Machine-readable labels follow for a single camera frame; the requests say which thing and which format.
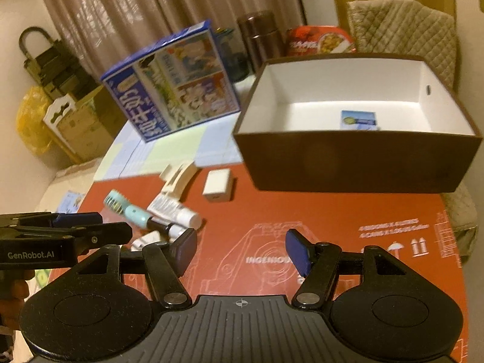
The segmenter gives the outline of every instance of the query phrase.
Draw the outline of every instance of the black bag handle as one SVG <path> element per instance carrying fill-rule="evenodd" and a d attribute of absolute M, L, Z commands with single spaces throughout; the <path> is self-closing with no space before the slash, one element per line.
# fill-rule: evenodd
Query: black bag handle
<path fill-rule="evenodd" d="M 34 33 L 34 32 L 41 33 L 50 42 L 50 44 L 52 46 L 55 46 L 54 40 L 49 35 L 49 33 L 47 33 L 47 31 L 45 31 L 43 28 L 37 27 L 37 26 L 32 26 L 32 27 L 26 28 L 24 31 L 22 31 L 22 34 L 20 34 L 20 37 L 18 38 L 18 47 L 20 48 L 22 53 L 25 55 L 25 57 L 30 59 L 30 60 L 33 60 L 33 57 L 28 52 L 27 47 L 25 46 L 25 37 L 28 34 Z"/>

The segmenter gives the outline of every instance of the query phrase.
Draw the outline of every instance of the cardboard box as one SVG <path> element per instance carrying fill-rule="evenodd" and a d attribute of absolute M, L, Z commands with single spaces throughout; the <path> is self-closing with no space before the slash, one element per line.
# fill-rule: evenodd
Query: cardboard box
<path fill-rule="evenodd" d="M 76 110 L 69 111 L 57 129 L 83 161 L 90 161 L 106 154 L 125 123 L 109 91 L 99 86 L 76 102 Z"/>
<path fill-rule="evenodd" d="M 380 130 L 342 130 L 345 110 Z M 258 189 L 323 192 L 451 192 L 482 141 L 423 59 L 389 54 L 270 60 L 234 137 Z"/>
<path fill-rule="evenodd" d="M 209 21 L 140 50 L 101 80 L 145 142 L 240 109 Z"/>

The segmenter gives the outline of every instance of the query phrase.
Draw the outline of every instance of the red food package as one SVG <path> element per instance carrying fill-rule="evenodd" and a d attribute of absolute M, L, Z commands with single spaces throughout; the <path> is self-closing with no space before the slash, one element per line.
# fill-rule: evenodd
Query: red food package
<path fill-rule="evenodd" d="M 353 38 L 336 26 L 300 26 L 287 31 L 287 55 L 355 52 Z"/>

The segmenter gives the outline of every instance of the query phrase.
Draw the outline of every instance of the blue gripper pad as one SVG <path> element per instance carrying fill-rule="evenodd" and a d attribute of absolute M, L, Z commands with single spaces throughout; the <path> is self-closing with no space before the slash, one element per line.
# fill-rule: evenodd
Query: blue gripper pad
<path fill-rule="evenodd" d="M 72 228 L 102 223 L 103 217 L 99 213 L 59 214 L 58 217 L 52 221 L 52 226 L 54 228 Z"/>
<path fill-rule="evenodd" d="M 296 229 L 290 229 L 286 233 L 286 251 L 296 267 L 299 275 L 307 277 L 311 271 L 310 249 L 314 245 Z"/>
<path fill-rule="evenodd" d="M 175 260 L 175 273 L 178 277 L 185 274 L 188 265 L 197 252 L 197 233 L 187 229 L 171 245 L 170 254 Z"/>

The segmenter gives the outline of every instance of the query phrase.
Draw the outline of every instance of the white charger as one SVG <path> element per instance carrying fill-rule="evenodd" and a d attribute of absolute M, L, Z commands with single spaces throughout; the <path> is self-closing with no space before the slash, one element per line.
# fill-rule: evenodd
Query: white charger
<path fill-rule="evenodd" d="M 228 202 L 231 200 L 234 177 L 230 169 L 217 169 L 209 172 L 203 196 L 210 202 Z"/>
<path fill-rule="evenodd" d="M 156 243 L 157 241 L 161 241 L 161 234 L 158 231 L 153 231 L 136 239 L 131 244 L 131 251 L 141 251 L 144 246 L 147 246 L 151 243 Z"/>

